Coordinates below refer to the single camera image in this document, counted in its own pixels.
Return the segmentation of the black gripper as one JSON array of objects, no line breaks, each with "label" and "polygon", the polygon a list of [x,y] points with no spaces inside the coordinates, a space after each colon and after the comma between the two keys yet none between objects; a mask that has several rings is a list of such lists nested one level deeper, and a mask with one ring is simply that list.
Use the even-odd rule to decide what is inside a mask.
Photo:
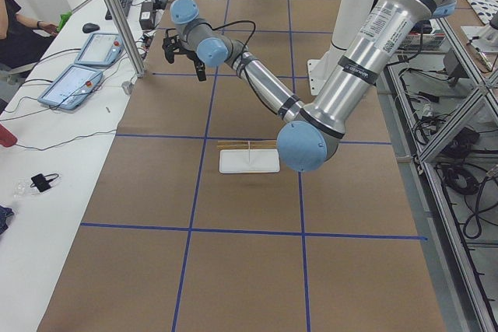
[{"label": "black gripper", "polygon": [[195,51],[185,49],[184,54],[195,64],[195,71],[199,82],[206,80],[205,63],[199,58]]}]

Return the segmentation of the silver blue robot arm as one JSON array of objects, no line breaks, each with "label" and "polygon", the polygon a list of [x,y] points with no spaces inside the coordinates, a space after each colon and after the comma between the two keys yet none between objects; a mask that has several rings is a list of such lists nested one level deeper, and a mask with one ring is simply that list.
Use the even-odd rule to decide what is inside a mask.
[{"label": "silver blue robot arm", "polygon": [[200,73],[229,65],[259,100],[285,121],[276,146],[279,158],[298,172],[316,170],[336,152],[345,121],[409,31],[423,20],[445,17],[456,0],[378,0],[314,101],[303,103],[239,40],[215,31],[199,15],[194,0],[175,0],[170,18],[177,35],[165,37],[169,62],[185,54]]}]

